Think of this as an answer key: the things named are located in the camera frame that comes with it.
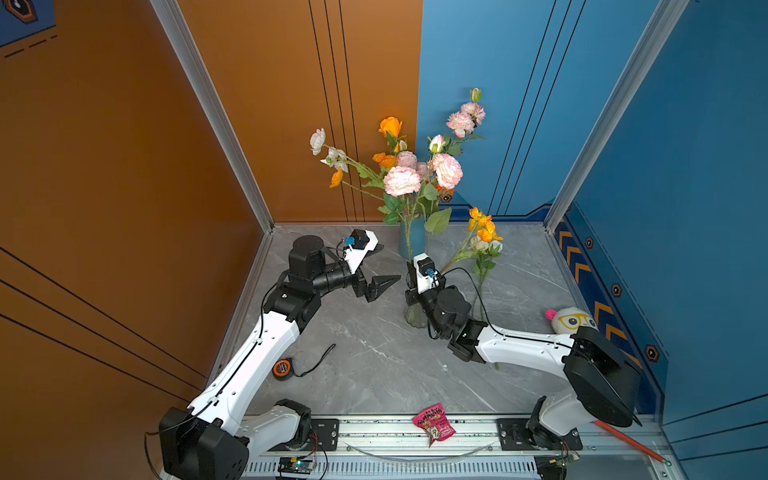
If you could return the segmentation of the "green circuit board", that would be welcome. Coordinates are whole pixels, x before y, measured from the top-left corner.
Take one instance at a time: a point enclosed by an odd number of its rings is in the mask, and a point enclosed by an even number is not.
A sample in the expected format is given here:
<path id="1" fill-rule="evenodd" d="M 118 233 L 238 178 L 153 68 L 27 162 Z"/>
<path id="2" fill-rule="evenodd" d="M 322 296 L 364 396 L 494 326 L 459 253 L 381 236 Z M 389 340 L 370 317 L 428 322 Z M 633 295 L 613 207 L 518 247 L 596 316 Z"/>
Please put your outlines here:
<path id="1" fill-rule="evenodd" d="M 305 480 L 316 472 L 317 462 L 304 457 L 280 457 L 276 469 L 277 479 Z"/>

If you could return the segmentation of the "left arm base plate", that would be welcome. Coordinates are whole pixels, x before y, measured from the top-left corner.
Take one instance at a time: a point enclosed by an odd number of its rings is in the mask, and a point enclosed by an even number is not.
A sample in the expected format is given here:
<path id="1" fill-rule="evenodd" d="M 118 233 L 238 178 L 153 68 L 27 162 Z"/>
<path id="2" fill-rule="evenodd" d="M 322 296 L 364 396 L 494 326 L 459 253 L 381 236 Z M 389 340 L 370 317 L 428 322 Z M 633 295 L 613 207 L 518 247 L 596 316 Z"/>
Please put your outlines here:
<path id="1" fill-rule="evenodd" d="M 326 453 L 334 452 L 338 447 L 339 425 L 336 418 L 301 420 L 294 437 L 272 447 L 269 452 L 310 451 L 315 448 L 315 441 Z"/>

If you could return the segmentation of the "aluminium corner post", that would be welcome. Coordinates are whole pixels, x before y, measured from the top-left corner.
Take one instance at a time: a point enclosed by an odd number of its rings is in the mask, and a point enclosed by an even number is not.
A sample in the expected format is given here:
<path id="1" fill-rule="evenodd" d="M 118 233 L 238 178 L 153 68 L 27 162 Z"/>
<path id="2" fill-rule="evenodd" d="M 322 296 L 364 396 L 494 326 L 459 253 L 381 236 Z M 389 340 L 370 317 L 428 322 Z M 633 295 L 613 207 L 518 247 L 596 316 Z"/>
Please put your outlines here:
<path id="1" fill-rule="evenodd" d="M 151 0 L 150 4 L 254 216 L 261 229 L 265 233 L 271 234 L 274 229 L 274 220 L 186 22 L 181 6 L 177 1 L 172 0 Z"/>
<path id="2" fill-rule="evenodd" d="M 657 4 L 544 220 L 547 233 L 563 220 L 687 6 L 686 0 Z"/>

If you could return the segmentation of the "pink snack packet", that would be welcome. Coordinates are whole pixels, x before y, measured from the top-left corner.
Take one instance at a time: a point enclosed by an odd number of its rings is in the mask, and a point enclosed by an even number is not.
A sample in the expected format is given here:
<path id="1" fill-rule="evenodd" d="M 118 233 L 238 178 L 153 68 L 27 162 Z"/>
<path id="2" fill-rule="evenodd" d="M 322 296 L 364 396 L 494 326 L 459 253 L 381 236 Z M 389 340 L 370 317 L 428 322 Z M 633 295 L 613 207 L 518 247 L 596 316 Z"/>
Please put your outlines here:
<path id="1" fill-rule="evenodd" d="M 412 419 L 412 423 L 425 432 L 429 446 L 446 441 L 456 433 L 442 403 L 424 409 Z"/>

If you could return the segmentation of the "aluminium corner post left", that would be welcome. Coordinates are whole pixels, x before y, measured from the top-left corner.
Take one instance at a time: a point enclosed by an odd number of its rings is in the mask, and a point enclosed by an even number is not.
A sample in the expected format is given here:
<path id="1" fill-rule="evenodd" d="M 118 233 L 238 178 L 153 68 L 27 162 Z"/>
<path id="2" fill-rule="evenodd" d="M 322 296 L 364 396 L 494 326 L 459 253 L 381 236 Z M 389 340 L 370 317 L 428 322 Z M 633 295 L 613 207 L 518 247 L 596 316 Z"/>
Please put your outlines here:
<path id="1" fill-rule="evenodd" d="M 274 220 L 186 22 L 181 6 L 177 1 L 172 0 L 151 0 L 150 4 L 254 216 L 261 229 L 265 233 L 271 234 L 274 229 Z"/>

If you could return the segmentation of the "white flower stem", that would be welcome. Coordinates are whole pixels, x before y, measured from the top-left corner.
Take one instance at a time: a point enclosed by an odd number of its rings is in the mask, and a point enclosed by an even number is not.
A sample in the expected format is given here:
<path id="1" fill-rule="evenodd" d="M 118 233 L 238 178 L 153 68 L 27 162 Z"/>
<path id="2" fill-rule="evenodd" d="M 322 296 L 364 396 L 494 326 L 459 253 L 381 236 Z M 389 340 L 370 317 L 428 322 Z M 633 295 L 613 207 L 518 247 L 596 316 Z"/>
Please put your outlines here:
<path id="1" fill-rule="evenodd" d="M 375 170 L 373 167 L 349 157 L 343 150 L 328 145 L 326 138 L 327 135 L 323 128 L 316 129 L 310 137 L 309 145 L 312 154 L 317 157 L 323 154 L 324 157 L 320 161 L 334 170 L 330 187 L 336 188 L 346 185 L 363 195 L 383 201 L 385 195 L 384 176 L 393 167 L 391 160 L 394 157 L 384 152 L 375 154 L 373 161 L 378 167 Z M 352 172 L 356 172 L 362 181 L 360 186 L 355 186 L 345 179 Z"/>

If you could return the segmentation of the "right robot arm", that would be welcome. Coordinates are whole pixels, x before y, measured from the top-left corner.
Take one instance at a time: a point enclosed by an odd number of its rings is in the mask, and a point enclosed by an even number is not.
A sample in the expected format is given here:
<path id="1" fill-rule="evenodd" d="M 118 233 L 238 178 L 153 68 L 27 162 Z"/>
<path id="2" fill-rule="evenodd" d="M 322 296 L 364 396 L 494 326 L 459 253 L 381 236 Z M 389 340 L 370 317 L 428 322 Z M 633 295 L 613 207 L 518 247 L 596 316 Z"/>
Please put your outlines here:
<path id="1" fill-rule="evenodd" d="M 522 426 L 532 448 L 578 450 L 578 429 L 585 424 L 626 428 L 637 423 L 642 370 L 598 330 L 580 326 L 573 333 L 528 333 L 476 320 L 461 291 L 431 266 L 409 266 L 407 285 L 407 303 L 421 306 L 431 335 L 447 341 L 459 359 L 508 363 L 567 381 L 562 391 L 540 397 Z"/>

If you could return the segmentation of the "white plush toy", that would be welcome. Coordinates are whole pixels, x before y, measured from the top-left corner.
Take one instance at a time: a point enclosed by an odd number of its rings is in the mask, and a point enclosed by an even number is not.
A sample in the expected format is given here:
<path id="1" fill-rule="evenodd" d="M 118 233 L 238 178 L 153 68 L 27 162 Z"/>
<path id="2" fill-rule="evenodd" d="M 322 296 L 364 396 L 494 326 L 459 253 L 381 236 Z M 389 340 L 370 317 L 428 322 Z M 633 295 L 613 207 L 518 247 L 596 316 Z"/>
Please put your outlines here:
<path id="1" fill-rule="evenodd" d="M 598 329 L 597 322 L 592 316 L 577 307 L 567 307 L 560 310 L 547 310 L 546 318 L 556 334 L 574 334 L 580 327 Z"/>

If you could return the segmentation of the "aluminium corner post right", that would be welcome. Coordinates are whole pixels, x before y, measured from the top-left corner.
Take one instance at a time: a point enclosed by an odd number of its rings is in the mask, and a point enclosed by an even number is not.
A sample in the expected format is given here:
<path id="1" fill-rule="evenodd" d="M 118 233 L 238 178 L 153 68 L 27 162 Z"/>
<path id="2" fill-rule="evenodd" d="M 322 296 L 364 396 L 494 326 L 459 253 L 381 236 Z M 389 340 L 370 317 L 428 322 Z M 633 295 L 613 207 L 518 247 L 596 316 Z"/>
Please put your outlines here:
<path id="1" fill-rule="evenodd" d="M 563 220 L 687 6 L 686 0 L 657 4 L 544 220 L 547 233 Z"/>

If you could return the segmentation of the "orange gerbera stem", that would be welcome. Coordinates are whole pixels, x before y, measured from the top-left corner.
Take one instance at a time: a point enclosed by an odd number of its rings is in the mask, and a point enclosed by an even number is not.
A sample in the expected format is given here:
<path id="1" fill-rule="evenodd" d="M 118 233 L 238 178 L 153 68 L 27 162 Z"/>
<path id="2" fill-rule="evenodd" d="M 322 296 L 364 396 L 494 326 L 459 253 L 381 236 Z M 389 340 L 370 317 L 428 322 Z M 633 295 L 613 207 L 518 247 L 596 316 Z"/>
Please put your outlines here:
<path id="1" fill-rule="evenodd" d="M 447 228 L 452 210 L 451 208 L 441 210 L 440 204 L 449 203 L 453 194 L 453 189 L 441 187 L 436 183 L 428 183 L 424 186 L 419 204 L 425 219 L 424 228 L 429 235 L 437 235 Z"/>

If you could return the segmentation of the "red handled tool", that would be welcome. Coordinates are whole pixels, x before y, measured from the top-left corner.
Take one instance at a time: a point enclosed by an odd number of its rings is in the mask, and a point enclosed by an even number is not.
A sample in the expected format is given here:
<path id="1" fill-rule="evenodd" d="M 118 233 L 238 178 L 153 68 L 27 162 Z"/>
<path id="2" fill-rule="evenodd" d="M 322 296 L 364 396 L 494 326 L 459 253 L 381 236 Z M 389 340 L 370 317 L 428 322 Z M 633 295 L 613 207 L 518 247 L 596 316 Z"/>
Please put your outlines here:
<path id="1" fill-rule="evenodd" d="M 634 440 L 627 434 L 617 430 L 613 426 L 606 424 L 605 422 L 602 422 L 600 420 L 595 420 L 594 424 L 598 426 L 599 428 L 605 430 L 606 432 L 610 433 L 617 439 L 621 440 L 622 442 L 626 443 L 627 445 L 630 445 L 634 449 L 642 452 L 643 454 L 647 455 L 648 457 L 652 458 L 653 460 L 660 462 L 660 463 L 666 463 L 666 460 L 662 455 L 659 453 L 651 450 L 650 448 L 646 447 L 645 445 L 641 444 L 640 442 Z"/>

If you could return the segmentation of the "orange tape measure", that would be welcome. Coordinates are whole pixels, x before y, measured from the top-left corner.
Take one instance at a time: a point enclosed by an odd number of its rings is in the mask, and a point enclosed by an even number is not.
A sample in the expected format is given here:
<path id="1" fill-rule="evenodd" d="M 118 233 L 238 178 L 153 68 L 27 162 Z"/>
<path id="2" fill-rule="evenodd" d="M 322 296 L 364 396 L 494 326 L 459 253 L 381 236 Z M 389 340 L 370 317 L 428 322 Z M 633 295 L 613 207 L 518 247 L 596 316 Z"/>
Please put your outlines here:
<path id="1" fill-rule="evenodd" d="M 279 381 L 285 381 L 291 378 L 295 374 L 293 361 L 291 358 L 283 358 L 278 360 L 272 368 L 272 375 Z"/>

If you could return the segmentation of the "clear glass vase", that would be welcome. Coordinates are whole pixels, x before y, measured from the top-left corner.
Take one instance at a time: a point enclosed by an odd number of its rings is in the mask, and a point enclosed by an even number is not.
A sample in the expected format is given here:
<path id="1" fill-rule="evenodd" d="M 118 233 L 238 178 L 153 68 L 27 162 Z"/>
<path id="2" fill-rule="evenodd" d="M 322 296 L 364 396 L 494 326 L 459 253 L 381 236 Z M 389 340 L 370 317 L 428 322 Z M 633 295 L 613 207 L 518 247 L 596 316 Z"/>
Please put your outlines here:
<path id="1" fill-rule="evenodd" d="M 429 323 L 428 317 L 419 302 L 406 306 L 404 318 L 408 325 L 417 329 L 425 329 Z"/>

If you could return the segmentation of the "orange yellow small flower stem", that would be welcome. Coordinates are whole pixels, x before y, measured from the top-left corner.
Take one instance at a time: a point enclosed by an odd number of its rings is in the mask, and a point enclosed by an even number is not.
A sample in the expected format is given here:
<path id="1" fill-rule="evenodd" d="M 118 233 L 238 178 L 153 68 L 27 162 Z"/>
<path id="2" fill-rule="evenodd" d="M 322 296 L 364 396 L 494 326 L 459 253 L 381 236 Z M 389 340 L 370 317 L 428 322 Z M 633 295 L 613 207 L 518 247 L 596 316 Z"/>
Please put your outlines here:
<path id="1" fill-rule="evenodd" d="M 351 169 L 357 172 L 361 181 L 360 188 L 375 188 L 384 190 L 384 177 L 395 166 L 395 158 L 385 153 L 377 153 L 373 157 L 375 166 L 371 167 L 365 163 L 354 160 L 347 156 L 342 150 L 331 148 L 328 154 L 321 162 L 334 170 L 340 170 L 335 173 L 331 180 L 331 188 L 337 187 L 343 183 L 343 176 Z"/>

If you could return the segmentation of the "teal cylindrical vase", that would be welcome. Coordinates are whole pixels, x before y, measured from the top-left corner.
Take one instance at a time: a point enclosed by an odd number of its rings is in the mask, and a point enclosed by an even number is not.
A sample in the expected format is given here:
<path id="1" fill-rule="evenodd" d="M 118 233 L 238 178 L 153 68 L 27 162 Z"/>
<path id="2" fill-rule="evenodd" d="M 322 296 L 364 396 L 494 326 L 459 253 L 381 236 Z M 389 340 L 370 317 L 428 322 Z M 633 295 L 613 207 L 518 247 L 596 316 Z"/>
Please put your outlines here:
<path id="1" fill-rule="evenodd" d="M 399 254 L 406 260 L 427 251 L 427 232 L 425 218 L 419 217 L 411 221 L 410 229 L 406 223 L 399 223 Z"/>

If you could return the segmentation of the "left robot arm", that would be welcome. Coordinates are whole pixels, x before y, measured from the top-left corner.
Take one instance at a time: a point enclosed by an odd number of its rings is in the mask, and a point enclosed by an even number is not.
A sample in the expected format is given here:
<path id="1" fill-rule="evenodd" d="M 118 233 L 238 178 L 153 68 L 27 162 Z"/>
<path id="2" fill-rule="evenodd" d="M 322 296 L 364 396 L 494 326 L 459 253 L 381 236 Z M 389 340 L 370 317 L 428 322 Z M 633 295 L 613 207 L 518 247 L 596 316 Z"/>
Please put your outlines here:
<path id="1" fill-rule="evenodd" d="M 376 300 L 397 275 L 365 278 L 364 260 L 382 250 L 370 230 L 355 229 L 336 248 L 316 235 L 293 242 L 288 268 L 268 290 L 255 329 L 218 376 L 185 409 L 161 419 L 163 471 L 177 479 L 238 479 L 253 455 L 276 446 L 297 450 L 310 440 L 311 410 L 291 400 L 277 402 L 252 419 L 246 411 L 283 353 L 298 340 L 325 295 L 350 288 Z"/>

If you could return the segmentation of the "yellow poppy flower stem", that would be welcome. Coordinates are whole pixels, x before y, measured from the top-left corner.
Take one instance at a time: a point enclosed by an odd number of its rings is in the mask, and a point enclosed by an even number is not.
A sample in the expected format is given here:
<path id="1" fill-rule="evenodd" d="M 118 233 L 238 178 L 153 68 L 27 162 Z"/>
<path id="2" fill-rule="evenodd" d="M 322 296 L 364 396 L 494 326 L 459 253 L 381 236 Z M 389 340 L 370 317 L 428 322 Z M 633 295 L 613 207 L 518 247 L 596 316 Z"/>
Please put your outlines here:
<path id="1" fill-rule="evenodd" d="M 479 236 L 487 242 L 493 238 L 501 238 L 503 244 L 503 238 L 497 233 L 492 217 L 484 214 L 477 208 L 472 208 L 470 210 L 470 219 L 468 222 L 468 235 L 452 258 L 441 269 L 441 272 L 450 270 L 464 260 L 473 260 L 475 264 L 474 254 L 472 253 L 470 246 L 470 242 L 475 236 Z"/>

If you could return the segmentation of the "black connector box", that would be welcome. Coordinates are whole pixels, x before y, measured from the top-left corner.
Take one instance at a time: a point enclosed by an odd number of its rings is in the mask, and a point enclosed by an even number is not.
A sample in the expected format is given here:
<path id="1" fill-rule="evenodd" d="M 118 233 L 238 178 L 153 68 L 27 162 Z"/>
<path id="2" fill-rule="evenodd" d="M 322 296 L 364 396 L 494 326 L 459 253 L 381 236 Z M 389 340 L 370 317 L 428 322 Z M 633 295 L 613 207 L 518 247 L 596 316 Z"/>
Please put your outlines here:
<path id="1" fill-rule="evenodd" d="M 558 457 L 536 457 L 536 468 L 541 480 L 565 480 L 567 463 Z"/>

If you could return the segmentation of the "yellow rose stem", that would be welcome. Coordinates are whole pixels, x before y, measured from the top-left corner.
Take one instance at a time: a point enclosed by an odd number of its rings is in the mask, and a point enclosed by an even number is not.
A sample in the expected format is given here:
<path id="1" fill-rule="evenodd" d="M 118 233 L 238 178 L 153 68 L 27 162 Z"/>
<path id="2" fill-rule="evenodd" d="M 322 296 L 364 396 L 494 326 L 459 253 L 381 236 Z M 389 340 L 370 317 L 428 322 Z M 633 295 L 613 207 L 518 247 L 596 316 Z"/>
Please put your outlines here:
<path id="1" fill-rule="evenodd" d="M 403 122 L 396 117 L 386 117 L 380 121 L 378 131 L 383 135 L 387 150 L 374 155 L 374 162 L 382 174 L 397 167 L 397 155 L 409 151 L 405 137 L 401 135 Z"/>

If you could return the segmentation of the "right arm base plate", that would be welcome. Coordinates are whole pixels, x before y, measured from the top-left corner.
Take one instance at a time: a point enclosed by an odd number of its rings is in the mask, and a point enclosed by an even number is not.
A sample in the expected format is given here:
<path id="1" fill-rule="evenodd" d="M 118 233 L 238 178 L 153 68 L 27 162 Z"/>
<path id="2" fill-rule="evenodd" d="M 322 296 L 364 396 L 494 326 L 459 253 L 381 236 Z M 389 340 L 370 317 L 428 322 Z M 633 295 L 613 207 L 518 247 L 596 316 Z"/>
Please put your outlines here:
<path id="1" fill-rule="evenodd" d="M 557 436 L 528 419 L 505 417 L 495 421 L 497 435 L 503 451 L 580 451 L 583 449 L 577 429 L 565 436 Z"/>

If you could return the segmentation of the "pink rose spray stem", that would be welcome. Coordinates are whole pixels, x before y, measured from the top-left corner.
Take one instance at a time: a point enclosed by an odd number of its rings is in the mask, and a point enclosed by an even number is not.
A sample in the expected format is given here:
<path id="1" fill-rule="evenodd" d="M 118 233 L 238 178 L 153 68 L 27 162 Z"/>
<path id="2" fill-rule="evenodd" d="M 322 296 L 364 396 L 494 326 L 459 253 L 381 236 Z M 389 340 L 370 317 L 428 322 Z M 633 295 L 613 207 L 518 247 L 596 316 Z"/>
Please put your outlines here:
<path id="1" fill-rule="evenodd" d="M 446 126 L 451 130 L 451 135 L 443 148 L 444 153 L 459 156 L 462 154 L 463 145 L 467 141 L 480 138 L 476 130 L 486 119 L 485 108 L 480 103 L 482 96 L 481 88 L 471 89 L 470 100 L 462 104 L 458 111 L 448 117 Z"/>

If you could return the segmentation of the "cream pink rose stem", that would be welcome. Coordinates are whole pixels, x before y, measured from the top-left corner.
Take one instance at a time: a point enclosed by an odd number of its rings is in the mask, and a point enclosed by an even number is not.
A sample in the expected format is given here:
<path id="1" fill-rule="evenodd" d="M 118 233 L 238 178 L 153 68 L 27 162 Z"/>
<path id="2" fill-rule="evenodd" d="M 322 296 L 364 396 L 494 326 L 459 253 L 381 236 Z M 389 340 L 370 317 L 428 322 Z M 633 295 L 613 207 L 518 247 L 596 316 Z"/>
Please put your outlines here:
<path id="1" fill-rule="evenodd" d="M 386 222 L 400 225 L 399 253 L 410 259 L 424 253 L 428 239 L 448 226 L 452 210 L 442 210 L 440 204 L 463 178 L 458 156 L 464 139 L 454 134 L 430 137 L 427 159 L 421 161 L 395 130 L 386 129 L 383 135 L 390 151 L 374 156 L 380 167 L 381 211 Z"/>

